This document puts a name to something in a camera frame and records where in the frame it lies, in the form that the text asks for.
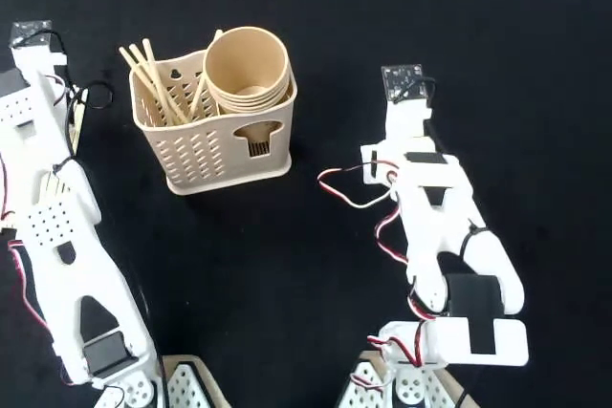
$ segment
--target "chopstick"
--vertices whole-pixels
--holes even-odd
[[[223,34],[223,31],[217,29],[214,33],[214,37],[212,41],[214,42],[217,38],[219,38]],[[195,90],[195,94],[193,95],[193,100],[191,100],[191,105],[189,106],[189,117],[193,118],[195,115],[195,111],[198,108],[198,103],[200,102],[200,97],[202,96],[202,92],[204,91],[204,84],[207,81],[206,73],[204,72],[204,63],[207,59],[207,54],[204,53],[202,56],[202,73],[200,74],[200,79],[198,80],[198,87]]]
[[[160,79],[159,72],[157,72],[157,66],[155,65],[155,56],[151,49],[151,44],[148,39],[142,41],[144,50],[150,54],[149,59],[145,58],[138,47],[131,44],[128,48],[135,57],[132,57],[124,47],[119,48],[119,52],[125,62],[130,67],[134,74],[141,80],[144,87],[148,92],[156,98],[162,105],[162,113],[169,125],[189,123],[188,118],[185,116],[181,108],[174,101],[174,98],[166,90]]]

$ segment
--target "black wire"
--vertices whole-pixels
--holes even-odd
[[[470,387],[469,388],[468,386],[464,387],[463,392],[461,393],[461,396],[459,396],[459,398],[457,398],[457,401],[455,402],[455,408],[460,408],[462,403],[466,400],[466,397],[470,394],[470,392],[474,390],[474,388],[476,387],[476,383],[478,382],[478,378],[480,377],[482,373],[483,368],[484,367],[482,366],[476,367]]]
[[[125,391],[123,390],[123,388],[120,386],[112,386],[110,384],[107,384],[104,387],[111,388],[111,389],[119,389],[121,391],[121,400],[119,400],[119,402],[115,405],[115,408],[119,408],[121,404],[123,403],[123,401],[125,400]]]
[[[68,52],[66,51],[66,46],[64,45],[64,40],[61,38],[61,35],[59,34],[59,32],[54,31],[53,29],[41,29],[39,31],[31,33],[28,36],[19,38],[12,43],[12,47],[13,48],[25,47],[26,44],[29,41],[31,41],[33,38],[38,37],[39,35],[43,35],[45,33],[48,33],[49,35],[52,35],[53,37],[55,37],[55,39],[57,40],[57,43],[59,43],[59,49],[61,50],[61,52],[66,54],[66,56],[68,56]],[[64,74],[66,75],[66,83],[67,83],[66,86],[68,87],[68,91],[70,93],[70,91],[73,91],[75,88],[75,82],[73,81],[70,75],[68,66],[65,66]]]
[[[87,104],[89,107],[91,107],[92,109],[96,109],[96,110],[103,110],[103,109],[108,108],[114,101],[115,90],[113,89],[110,83],[104,80],[93,80],[89,82],[88,84],[86,84],[85,86],[83,86],[81,89],[79,89],[74,97],[68,98],[68,108],[66,110],[66,118],[64,119],[64,139],[66,140],[66,145],[68,146],[68,153],[70,156],[66,160],[61,162],[60,164],[57,164],[54,166],[55,173],[59,171],[59,169],[61,169],[61,167],[66,162],[68,162],[71,158],[75,156],[75,150],[73,149],[73,144],[72,144],[72,141],[70,140],[70,123],[71,121],[74,121],[75,107],[77,106],[77,104],[79,103],[85,104],[85,101],[83,100],[83,93],[87,91],[88,92],[87,98],[90,99],[91,89],[96,86],[102,86],[106,88],[108,90],[108,98],[106,99],[106,103],[102,105]]]
[[[433,97],[436,94],[436,87],[437,87],[437,83],[435,78],[431,77],[431,76],[415,76],[410,83],[408,83],[405,88],[402,90],[401,93],[399,93],[397,96],[395,96],[393,99],[391,99],[391,102],[393,102],[394,104],[397,104],[400,100],[402,100],[402,97],[405,96],[405,94],[408,92],[408,90],[410,88],[412,88],[413,86],[417,85],[417,84],[421,84],[421,83],[425,83],[425,85],[427,85],[429,83],[429,88],[431,89],[431,91],[429,92],[429,94],[427,95],[427,101],[429,103],[431,103],[431,101],[433,100]]]

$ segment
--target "circuit board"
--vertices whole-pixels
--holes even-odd
[[[402,66],[382,66],[382,82],[388,101],[426,99],[427,87],[424,82],[415,83],[423,77],[421,64],[405,64]]]

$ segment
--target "black cable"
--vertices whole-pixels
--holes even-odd
[[[410,81],[410,83],[408,83],[405,86],[405,88],[402,90],[401,93],[399,93],[397,96],[391,99],[391,102],[393,102],[394,104],[397,104],[400,100],[402,100],[402,97],[405,96],[405,94],[408,92],[410,88],[420,83],[425,83],[425,85],[429,84],[429,88],[431,89],[431,91],[429,92],[429,94],[427,94],[427,102],[430,104],[431,101],[433,100],[433,97],[436,94],[437,83],[436,83],[435,78],[431,76],[424,76],[424,75],[415,76]]]
[[[53,29],[41,29],[39,31],[33,32],[28,36],[19,38],[17,40],[15,40],[12,43],[12,47],[13,48],[22,48],[24,46],[26,46],[26,44],[31,41],[33,38],[38,37],[39,35],[43,35],[45,33],[48,33],[49,35],[52,35],[53,37],[55,37],[55,39],[57,40],[57,43],[59,43],[59,49],[61,50],[62,53],[66,54],[66,56],[68,56],[68,52],[66,51],[66,45],[64,44],[64,40],[61,38],[61,35],[59,34],[59,32],[54,31]],[[64,74],[66,75],[66,83],[68,86],[68,92],[70,94],[71,91],[74,90],[75,88],[75,82],[73,81],[71,75],[70,75],[70,71],[68,69],[68,66],[65,66],[64,68]]]
[[[457,401],[455,402],[454,408],[460,408],[462,403],[466,401],[466,397],[470,394],[470,392],[474,390],[474,388],[476,387],[476,383],[478,382],[478,378],[480,377],[480,374],[482,373],[483,368],[484,367],[482,366],[476,367],[474,376],[471,380],[470,387],[468,386],[464,387],[463,392],[461,393],[461,396],[459,396],[459,398],[457,398]]]
[[[466,258],[466,248],[468,247],[468,242],[470,241],[472,236],[476,236],[477,234],[482,233],[484,231],[490,230],[486,226],[478,227],[475,224],[470,224],[470,230],[468,231],[468,234],[466,234],[466,237],[463,239],[463,242],[461,243],[461,248],[459,249],[459,259],[461,261]]]
[[[103,110],[108,108],[114,101],[115,90],[113,89],[110,83],[104,80],[93,80],[83,86],[81,89],[79,89],[74,97],[69,97],[68,108],[66,110],[66,118],[64,119],[64,139],[66,140],[66,145],[68,146],[69,157],[66,160],[62,161],[60,164],[54,165],[54,173],[58,172],[64,166],[64,164],[66,164],[66,162],[68,162],[75,156],[73,143],[70,139],[70,124],[71,121],[74,121],[75,107],[79,103],[85,104],[85,101],[83,100],[83,93],[87,91],[87,98],[89,99],[91,97],[91,89],[95,88],[96,86],[102,86],[106,88],[106,90],[108,90],[108,98],[106,99],[106,103],[102,105],[87,104],[88,107],[91,107],[92,109],[96,110]]]
[[[111,389],[119,389],[121,391],[121,399],[115,405],[115,408],[119,408],[121,406],[121,404],[123,403],[123,401],[125,400],[125,391],[123,390],[123,388],[120,387],[120,386],[113,386],[113,385],[110,385],[110,384],[107,384],[104,387],[105,388],[111,388]]]

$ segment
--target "beige plastic caddy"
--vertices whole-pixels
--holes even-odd
[[[152,57],[130,64],[132,114],[170,190],[188,195],[289,171],[297,86],[278,37],[237,28],[215,34],[207,50],[163,61]],[[143,71],[152,75],[146,83],[138,75]],[[187,123],[168,115],[169,104]]]

